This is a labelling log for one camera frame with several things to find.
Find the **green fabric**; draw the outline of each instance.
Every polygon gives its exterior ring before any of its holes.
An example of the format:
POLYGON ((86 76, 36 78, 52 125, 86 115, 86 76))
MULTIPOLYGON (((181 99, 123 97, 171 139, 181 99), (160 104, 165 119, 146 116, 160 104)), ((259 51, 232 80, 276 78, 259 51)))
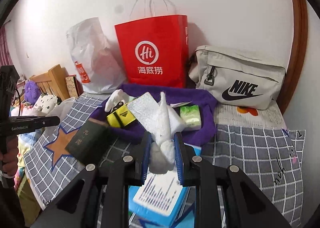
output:
POLYGON ((33 195, 26 174, 23 174, 17 194, 23 211, 26 227, 30 227, 36 220, 40 212, 40 206, 33 195))

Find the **adidas logo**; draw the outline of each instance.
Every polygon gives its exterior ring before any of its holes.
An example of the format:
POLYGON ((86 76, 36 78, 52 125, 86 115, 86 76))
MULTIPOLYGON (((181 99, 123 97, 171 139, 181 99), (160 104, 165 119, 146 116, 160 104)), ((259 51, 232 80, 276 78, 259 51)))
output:
POLYGON ((120 115, 123 116, 123 117, 126 117, 127 114, 128 114, 128 111, 125 111, 125 112, 121 113, 120 115))
POLYGON ((234 101, 234 100, 240 100, 260 95, 254 95, 252 94, 258 85, 236 80, 233 84, 233 86, 230 86, 222 93, 222 98, 226 101, 234 101))

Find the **white circle logo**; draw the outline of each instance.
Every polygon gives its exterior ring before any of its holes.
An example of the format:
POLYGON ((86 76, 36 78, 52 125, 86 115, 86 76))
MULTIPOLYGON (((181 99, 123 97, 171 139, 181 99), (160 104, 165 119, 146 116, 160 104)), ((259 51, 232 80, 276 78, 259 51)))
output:
POLYGON ((159 58, 159 51, 155 44, 150 41, 141 41, 134 50, 136 58, 145 65, 152 65, 159 58))

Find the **purple plush toy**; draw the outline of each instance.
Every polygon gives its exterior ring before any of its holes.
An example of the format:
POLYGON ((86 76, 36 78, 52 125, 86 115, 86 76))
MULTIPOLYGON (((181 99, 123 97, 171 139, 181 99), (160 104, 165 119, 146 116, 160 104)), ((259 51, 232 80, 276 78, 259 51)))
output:
POLYGON ((35 82, 29 81, 26 83, 24 90, 24 99, 34 105, 41 95, 39 87, 35 82))

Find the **checkered tablecloth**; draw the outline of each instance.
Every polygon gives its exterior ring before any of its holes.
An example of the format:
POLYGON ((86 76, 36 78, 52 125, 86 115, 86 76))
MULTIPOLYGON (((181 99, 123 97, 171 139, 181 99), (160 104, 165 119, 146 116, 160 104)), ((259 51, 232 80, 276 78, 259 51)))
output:
MULTIPOLYGON (((61 126, 68 132, 77 129, 87 120, 107 96, 83 94, 74 103, 61 126)), ((290 131, 289 137, 283 130, 217 125, 214 140, 202 147, 201 155, 221 167, 237 165, 265 193, 292 227, 300 223, 302 207, 301 162, 305 131, 290 131), (279 164, 285 169, 281 178, 279 164)), ((32 150, 25 156, 26 174, 40 206, 44 209, 53 198, 84 167, 73 157, 62 157, 52 167, 52 153, 44 148, 57 136, 53 133, 41 136, 32 150)), ((116 140, 110 144, 100 166, 108 167, 115 160, 130 153, 134 145, 116 140)), ((195 188, 190 188, 179 215, 181 216, 195 200, 195 188)), ((221 218, 224 208, 221 200, 221 218)), ((141 228, 140 218, 132 215, 130 228, 141 228)))

